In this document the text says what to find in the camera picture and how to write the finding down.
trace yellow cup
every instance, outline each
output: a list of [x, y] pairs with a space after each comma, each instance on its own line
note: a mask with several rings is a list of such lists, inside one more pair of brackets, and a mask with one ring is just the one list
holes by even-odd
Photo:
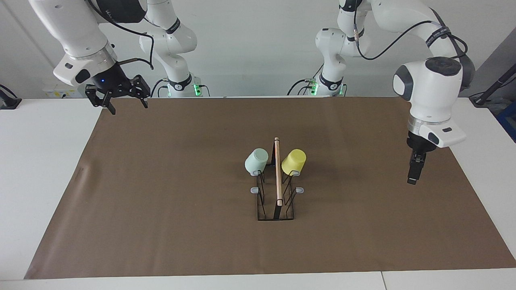
[[294, 149], [281, 163], [281, 169], [285, 174], [292, 176], [294, 175], [293, 171], [301, 172], [306, 161], [307, 155], [300, 149]]

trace light green cup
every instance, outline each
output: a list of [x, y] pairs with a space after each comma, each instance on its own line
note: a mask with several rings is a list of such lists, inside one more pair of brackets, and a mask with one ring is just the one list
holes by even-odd
[[262, 148], [256, 148], [246, 159], [246, 170], [251, 176], [260, 175], [263, 172], [267, 161], [269, 160], [269, 153]]

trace cup rack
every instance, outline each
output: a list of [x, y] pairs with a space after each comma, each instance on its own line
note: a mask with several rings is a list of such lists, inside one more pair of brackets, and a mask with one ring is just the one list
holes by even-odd
[[[300, 175], [298, 171], [291, 171], [285, 174], [281, 169], [280, 163], [280, 141], [276, 137], [272, 148], [272, 158], [270, 164], [265, 166], [264, 172], [255, 171], [256, 186], [251, 188], [251, 193], [256, 195], [256, 215], [258, 221], [282, 221], [293, 220], [295, 218], [294, 199], [297, 194], [304, 193], [302, 187], [292, 186], [292, 179]], [[272, 209], [273, 200], [266, 199], [265, 195], [265, 176], [272, 169], [276, 172], [276, 201], [274, 202], [274, 212], [267, 214], [266, 209]]]

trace black wire rack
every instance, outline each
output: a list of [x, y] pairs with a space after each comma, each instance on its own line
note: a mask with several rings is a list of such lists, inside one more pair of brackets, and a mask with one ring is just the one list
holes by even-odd
[[292, 179], [299, 176], [300, 172], [291, 171], [289, 174], [282, 172], [281, 184], [284, 190], [281, 199], [278, 199], [276, 195], [274, 195], [274, 198], [267, 198], [268, 196], [265, 195], [266, 176], [273, 174], [270, 171], [275, 172], [275, 169], [276, 161], [273, 151], [271, 163], [265, 166], [263, 172], [256, 172], [256, 186], [251, 188], [251, 193], [256, 195], [256, 218], [258, 221], [295, 219], [294, 199], [297, 194], [304, 193], [302, 187], [294, 187], [292, 185]]

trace white wall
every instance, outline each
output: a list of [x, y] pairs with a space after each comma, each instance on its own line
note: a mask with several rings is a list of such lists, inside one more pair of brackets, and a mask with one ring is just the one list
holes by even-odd
[[[41, 98], [40, 85], [52, 79], [49, 63], [58, 63], [62, 48], [41, 25], [27, 0], [0, 1], [8, 8], [0, 14], [0, 37], [9, 39], [1, 44], [0, 82], [23, 96]], [[469, 56], [477, 68], [516, 26], [514, 0], [424, 2], [469, 44]], [[311, 77], [322, 63], [315, 35], [323, 27], [336, 27], [338, 13], [337, 0], [173, 0], [173, 4], [181, 21], [199, 40], [197, 49], [185, 55], [190, 70], [209, 85], [213, 95], [286, 94], [293, 82]], [[10, 11], [15, 18], [6, 17]], [[16, 19], [23, 27], [15, 27]], [[127, 27], [145, 31], [148, 24]], [[137, 36], [109, 24], [101, 29], [116, 45], [119, 59], [147, 57]], [[14, 37], [23, 30], [25, 37]], [[366, 20], [366, 31], [374, 40], [371, 55], [396, 37], [380, 31], [373, 17]], [[348, 95], [392, 95], [391, 79], [396, 69], [429, 56], [423, 41], [406, 36], [376, 61], [347, 59]], [[124, 70], [129, 77], [142, 74], [149, 84], [165, 76], [159, 64], [155, 71], [144, 63], [127, 64]]]

